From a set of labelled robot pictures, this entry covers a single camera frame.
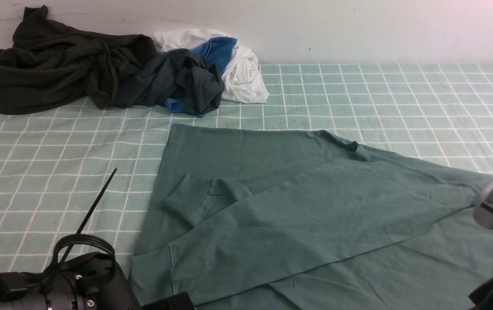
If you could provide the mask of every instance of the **black stick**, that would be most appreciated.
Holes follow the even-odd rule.
[[[99,194],[97,195],[97,198],[95,199],[95,201],[93,202],[93,204],[91,205],[91,208],[89,208],[89,211],[87,212],[87,214],[85,215],[85,218],[84,220],[81,222],[80,224],[80,227],[78,228],[78,231],[76,232],[76,234],[81,234],[81,232],[83,231],[84,227],[85,227],[85,224],[87,224],[87,221],[89,220],[89,218],[91,217],[91,215],[93,214],[93,210],[95,210],[95,207],[97,206],[97,204],[99,204],[99,201],[101,200],[101,197],[103,196],[103,194],[105,193],[107,187],[109,186],[109,183],[110,181],[112,180],[112,177],[114,177],[114,174],[116,173],[116,168],[114,169],[114,171],[112,172],[112,174],[110,175],[109,179],[106,181],[105,185],[103,186],[103,188],[101,189],[101,192],[99,192]],[[65,262],[65,260],[67,259],[68,255],[70,254],[72,250],[72,245],[70,247],[67,247],[67,250],[65,251],[65,255],[63,255],[63,258],[61,259],[61,261],[59,262],[59,266]]]

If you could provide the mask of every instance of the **black clothing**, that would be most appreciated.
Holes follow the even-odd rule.
[[[183,112],[205,114],[219,107],[224,84],[217,65],[187,49],[172,50],[149,61],[141,70],[130,65],[120,80],[114,106],[163,105],[184,99]]]
[[[150,37],[81,31],[47,19],[47,11],[25,8],[13,47],[0,50],[1,114],[50,110],[81,96],[111,106],[124,71],[156,57]]]

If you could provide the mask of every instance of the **dark green garment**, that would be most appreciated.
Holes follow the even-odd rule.
[[[490,179],[325,131],[174,125],[132,287],[201,310],[467,308],[493,275],[471,208]]]

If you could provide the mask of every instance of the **green checkered tablecloth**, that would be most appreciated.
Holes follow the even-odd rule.
[[[112,169],[87,225],[127,269],[171,124],[328,130],[402,155],[493,173],[493,64],[262,65],[267,104],[222,102],[205,118],[165,108],[98,110],[80,99],[0,115],[0,272],[39,271],[74,232]],[[76,247],[73,255],[89,249]]]

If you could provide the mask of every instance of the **white wall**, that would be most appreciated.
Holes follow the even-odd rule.
[[[493,0],[0,0],[0,48],[42,4],[108,34],[217,28],[262,63],[493,61]]]

